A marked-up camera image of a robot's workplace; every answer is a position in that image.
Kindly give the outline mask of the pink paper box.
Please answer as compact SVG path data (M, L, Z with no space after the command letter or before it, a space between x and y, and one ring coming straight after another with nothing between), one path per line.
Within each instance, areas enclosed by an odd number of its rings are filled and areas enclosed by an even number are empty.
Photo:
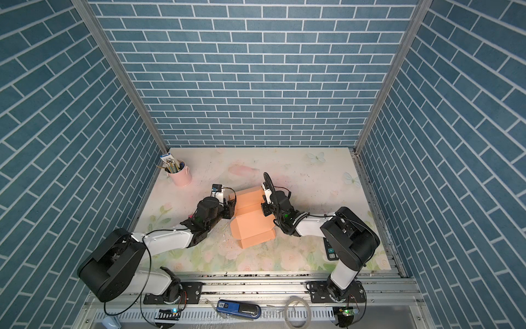
M242 249L265 243L276 238L272 216L264 216L261 205L264 191L260 186L242 190L237 195L231 234Z

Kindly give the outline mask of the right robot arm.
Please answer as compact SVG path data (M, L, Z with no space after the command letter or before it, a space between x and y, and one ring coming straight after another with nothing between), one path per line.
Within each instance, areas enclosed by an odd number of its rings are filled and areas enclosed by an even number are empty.
M312 215L293 208L283 191L264 189L264 215L290 236L327 239L338 263L327 279L327 292L337 302L350 295L350 286L379 247L378 235L349 208L342 206L329 215Z

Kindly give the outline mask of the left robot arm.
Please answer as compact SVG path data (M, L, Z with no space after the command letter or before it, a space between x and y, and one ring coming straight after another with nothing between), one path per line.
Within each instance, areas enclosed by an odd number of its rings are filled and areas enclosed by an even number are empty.
M122 294L141 294L158 304L174 304L182 298L181 280L167 267L153 268L153 257L201 243L222 219L234 216L237 198L205 197L196 211L174 228L148 233L118 228L95 248L78 268L79 279L100 302Z

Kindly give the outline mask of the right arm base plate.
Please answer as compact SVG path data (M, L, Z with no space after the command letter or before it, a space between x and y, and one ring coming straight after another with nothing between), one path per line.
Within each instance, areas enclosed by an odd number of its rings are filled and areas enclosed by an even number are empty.
M353 280L346 289L340 289L331 280L309 281L305 284L310 300L315 304L323 303L365 303L366 292L362 283Z

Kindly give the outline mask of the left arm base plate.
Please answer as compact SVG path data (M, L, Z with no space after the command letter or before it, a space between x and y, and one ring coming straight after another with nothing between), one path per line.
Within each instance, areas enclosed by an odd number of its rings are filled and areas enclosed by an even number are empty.
M170 285L161 295L147 293L143 299L146 305L198 304L204 284L202 282L181 282Z

